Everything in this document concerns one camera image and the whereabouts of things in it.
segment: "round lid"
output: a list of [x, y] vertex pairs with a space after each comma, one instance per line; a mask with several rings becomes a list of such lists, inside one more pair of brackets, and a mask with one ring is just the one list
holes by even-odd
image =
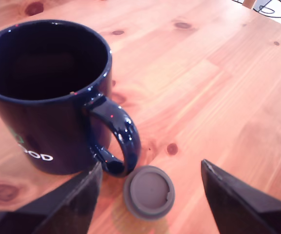
[[124, 200], [137, 218], [155, 220], [165, 216], [175, 201], [175, 188], [161, 169], [144, 166], [134, 170], [124, 184]]

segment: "wood knot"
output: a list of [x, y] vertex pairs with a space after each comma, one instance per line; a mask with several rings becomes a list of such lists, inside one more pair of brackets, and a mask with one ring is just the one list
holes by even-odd
[[168, 145], [167, 151], [169, 155], [175, 155], [178, 152], [178, 147], [175, 143], [171, 143]]
[[191, 28], [191, 24], [185, 23], [185, 22], [177, 22], [177, 23], [175, 23], [175, 27], [181, 28], [181, 29], [189, 29], [189, 28]]
[[123, 33], [124, 33], [124, 31], [121, 31], [121, 30], [116, 30], [116, 31], [113, 31], [113, 32], [112, 32], [113, 35], [117, 35], [117, 36], [118, 36], [118, 35], [121, 35], [121, 34], [123, 34]]
[[44, 11], [43, 3], [39, 2], [39, 1], [35, 1], [31, 4], [29, 4], [24, 12], [28, 16], [33, 16], [33, 15], [36, 15], [36, 14], [41, 13], [43, 11]]
[[0, 184], [0, 201], [8, 202], [19, 194], [19, 189], [9, 184]]

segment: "wood grain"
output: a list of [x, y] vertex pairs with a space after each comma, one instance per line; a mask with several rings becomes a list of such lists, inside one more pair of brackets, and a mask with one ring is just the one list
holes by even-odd
[[[280, 24], [227, 0], [52, 4], [31, 17], [1, 4], [0, 29], [63, 19], [98, 31], [113, 51], [113, 99], [140, 132], [138, 166], [161, 168], [176, 190], [170, 213], [144, 222], [124, 205], [124, 180], [104, 174], [90, 233], [217, 234], [203, 158], [281, 199]], [[121, 154], [116, 141], [110, 150]], [[14, 210], [70, 177], [37, 171], [0, 120], [0, 210]]]

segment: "mug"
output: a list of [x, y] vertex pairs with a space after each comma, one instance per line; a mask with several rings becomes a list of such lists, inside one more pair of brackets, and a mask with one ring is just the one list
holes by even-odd
[[[84, 25], [38, 20], [0, 31], [0, 117], [37, 168], [66, 175], [99, 160], [117, 177], [135, 168], [139, 134], [111, 101], [111, 70], [108, 44]], [[111, 133], [124, 162], [107, 150]]]

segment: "white lettering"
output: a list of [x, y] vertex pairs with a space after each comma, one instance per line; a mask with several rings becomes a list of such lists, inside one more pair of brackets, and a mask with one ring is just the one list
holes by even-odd
[[41, 154], [41, 157], [42, 157], [42, 159], [45, 160], [45, 161], [51, 161], [51, 160], [54, 159], [52, 156], [50, 156], [50, 155], [44, 155], [44, 154]]
[[20, 146], [21, 149], [22, 149], [26, 154], [29, 154], [29, 155], [31, 155], [31, 156], [34, 157], [34, 158], [42, 158], [42, 160], [44, 160], [44, 161], [52, 161], [52, 160], [54, 160], [53, 156], [45, 155], [45, 154], [39, 155], [38, 153], [36, 153], [36, 152], [34, 152], [34, 151], [31, 151], [31, 150], [27, 151], [27, 149], [24, 148], [24, 147], [23, 147], [22, 145], [20, 145], [20, 144], [18, 144], [18, 146]]
[[35, 153], [31, 150], [28, 151], [28, 154], [35, 158], [41, 158], [41, 156], [38, 153]]
[[18, 146], [20, 146], [20, 147], [23, 149], [23, 151], [24, 151], [25, 153], [28, 153], [27, 149], [24, 148], [22, 145], [18, 144]]

